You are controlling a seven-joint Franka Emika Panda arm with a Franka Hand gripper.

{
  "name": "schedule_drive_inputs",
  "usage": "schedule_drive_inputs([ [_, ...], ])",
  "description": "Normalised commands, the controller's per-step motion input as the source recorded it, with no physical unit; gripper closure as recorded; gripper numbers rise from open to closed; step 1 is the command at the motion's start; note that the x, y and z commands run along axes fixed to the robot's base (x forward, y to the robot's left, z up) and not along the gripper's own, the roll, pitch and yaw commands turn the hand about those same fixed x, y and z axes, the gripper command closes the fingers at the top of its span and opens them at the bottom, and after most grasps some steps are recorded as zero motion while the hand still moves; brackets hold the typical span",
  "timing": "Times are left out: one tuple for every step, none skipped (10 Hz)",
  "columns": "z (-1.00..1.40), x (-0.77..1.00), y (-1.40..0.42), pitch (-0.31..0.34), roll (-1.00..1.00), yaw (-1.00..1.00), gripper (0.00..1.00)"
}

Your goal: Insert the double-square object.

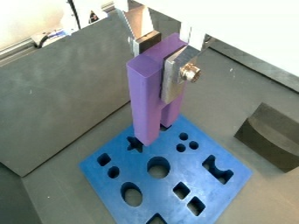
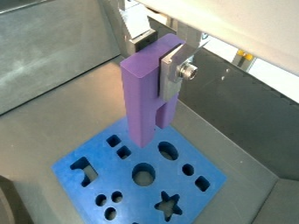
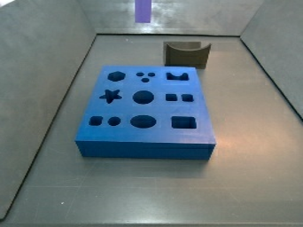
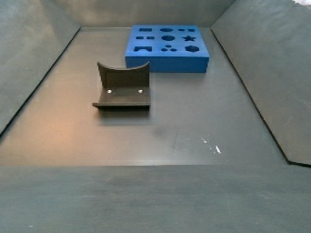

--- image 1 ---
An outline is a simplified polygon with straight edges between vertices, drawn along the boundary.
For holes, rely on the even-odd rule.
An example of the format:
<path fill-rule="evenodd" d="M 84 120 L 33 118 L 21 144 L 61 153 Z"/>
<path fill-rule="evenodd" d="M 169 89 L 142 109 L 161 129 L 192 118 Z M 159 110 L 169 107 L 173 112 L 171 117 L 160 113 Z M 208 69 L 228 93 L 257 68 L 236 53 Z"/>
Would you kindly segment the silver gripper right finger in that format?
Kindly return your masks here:
<path fill-rule="evenodd" d="M 205 33 L 183 25 L 179 40 L 183 46 L 165 57 L 163 63 L 163 84 L 160 97 L 169 104 L 183 93 L 184 84 L 193 83 L 201 74 L 199 56 L 203 51 Z"/>

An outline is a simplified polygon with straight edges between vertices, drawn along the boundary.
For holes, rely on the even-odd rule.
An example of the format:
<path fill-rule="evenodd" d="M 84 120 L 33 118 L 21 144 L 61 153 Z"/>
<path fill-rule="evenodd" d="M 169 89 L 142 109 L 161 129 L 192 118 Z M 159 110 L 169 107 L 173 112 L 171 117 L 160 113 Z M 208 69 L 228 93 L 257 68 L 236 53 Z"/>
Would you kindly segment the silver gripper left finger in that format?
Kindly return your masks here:
<path fill-rule="evenodd" d="M 122 17 L 128 29 L 128 37 L 132 53 L 137 56 L 161 41 L 161 33 L 155 30 L 148 8 L 141 5 L 122 11 Z"/>

